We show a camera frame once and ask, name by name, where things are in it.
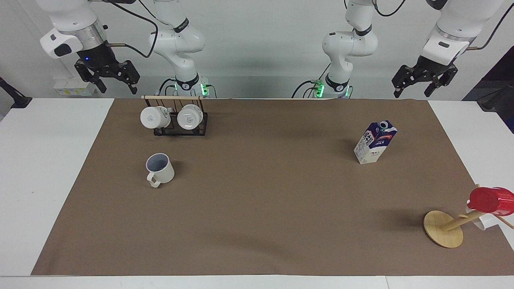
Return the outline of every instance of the mug rack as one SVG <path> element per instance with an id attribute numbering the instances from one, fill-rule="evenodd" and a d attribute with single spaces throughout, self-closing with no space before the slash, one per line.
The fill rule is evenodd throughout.
<path id="1" fill-rule="evenodd" d="M 155 103 L 155 106 L 164 106 L 166 108 L 171 107 L 173 109 L 170 112 L 171 122 L 170 125 L 165 128 L 154 129 L 155 136 L 205 136 L 205 132 L 207 131 L 207 120 L 209 115 L 204 110 L 204 104 L 202 100 L 204 99 L 202 96 L 160 96 L 160 95 L 143 95 L 141 97 L 144 99 L 148 106 L 154 106 L 152 103 Z M 170 104 L 170 101 L 173 101 L 173 106 L 166 105 Z M 178 108 L 182 109 L 186 104 L 196 104 L 200 107 L 202 113 L 204 114 L 204 119 L 202 122 L 192 130 L 185 130 L 178 124 L 177 116 L 180 111 Z"/>

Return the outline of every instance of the wooden dowel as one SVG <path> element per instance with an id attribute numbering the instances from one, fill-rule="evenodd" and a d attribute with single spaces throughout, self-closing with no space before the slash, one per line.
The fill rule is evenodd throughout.
<path id="1" fill-rule="evenodd" d="M 203 96 L 171 96 L 171 95 L 143 95 L 141 99 L 162 99 L 162 100 L 203 100 Z"/>
<path id="2" fill-rule="evenodd" d="M 475 211 L 471 211 L 471 212 L 469 212 L 469 213 L 467 213 L 465 215 L 467 216 L 467 218 L 458 217 L 457 219 L 442 225 L 440 227 L 440 229 L 442 231 L 449 231 L 449 230 L 454 229 L 456 227 L 459 227 L 459 226 L 461 226 L 463 224 L 471 222 L 471 221 L 475 220 L 476 218 L 485 215 L 485 213 L 482 213 L 482 212 L 479 212 L 479 211 L 475 210 Z"/>
<path id="3" fill-rule="evenodd" d="M 500 216 L 497 216 L 497 215 L 494 215 L 496 218 L 498 218 L 498 220 L 502 221 L 505 225 L 509 226 L 511 229 L 514 229 L 514 225 L 512 225 L 511 223 L 509 223 L 506 219 L 500 217 Z"/>

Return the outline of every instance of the milk carton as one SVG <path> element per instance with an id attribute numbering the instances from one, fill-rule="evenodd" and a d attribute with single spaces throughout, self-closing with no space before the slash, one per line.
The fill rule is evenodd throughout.
<path id="1" fill-rule="evenodd" d="M 388 120 L 372 122 L 354 148 L 360 164 L 376 162 L 397 131 Z"/>

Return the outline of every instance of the black metal rack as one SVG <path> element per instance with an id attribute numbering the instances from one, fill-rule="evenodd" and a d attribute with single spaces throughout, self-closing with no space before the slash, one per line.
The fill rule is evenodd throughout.
<path id="1" fill-rule="evenodd" d="M 143 96 L 143 99 L 145 100 L 146 104 L 150 107 L 153 105 L 150 103 L 150 99 L 147 99 L 146 96 Z M 171 122 L 170 124 L 165 128 L 160 129 L 154 129 L 154 135 L 155 136 L 205 136 L 205 133 L 207 131 L 207 120 L 209 118 L 209 115 L 204 111 L 204 104 L 202 103 L 202 98 L 198 97 L 194 100 L 191 100 L 190 97 L 183 97 L 180 99 L 180 97 L 171 97 L 168 98 L 166 96 L 162 96 L 162 98 L 154 99 L 156 106 L 164 106 L 166 108 L 172 107 L 173 112 L 170 112 L 171 116 Z M 164 103 L 164 100 L 173 101 L 173 106 L 166 106 Z M 183 129 L 179 124 L 177 120 L 178 112 L 180 111 L 177 106 L 177 102 L 180 104 L 180 109 L 182 109 L 186 104 L 189 104 L 189 101 L 192 104 L 196 104 L 200 107 L 202 113 L 204 114 L 204 118 L 201 121 L 201 123 L 195 127 L 192 130 L 185 130 Z"/>

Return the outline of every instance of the red cup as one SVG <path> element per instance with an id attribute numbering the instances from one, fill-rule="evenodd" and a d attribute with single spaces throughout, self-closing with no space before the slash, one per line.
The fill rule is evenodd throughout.
<path id="1" fill-rule="evenodd" d="M 468 207 L 483 213 L 508 216 L 514 213 L 514 194 L 504 188 L 479 187 L 469 195 Z"/>

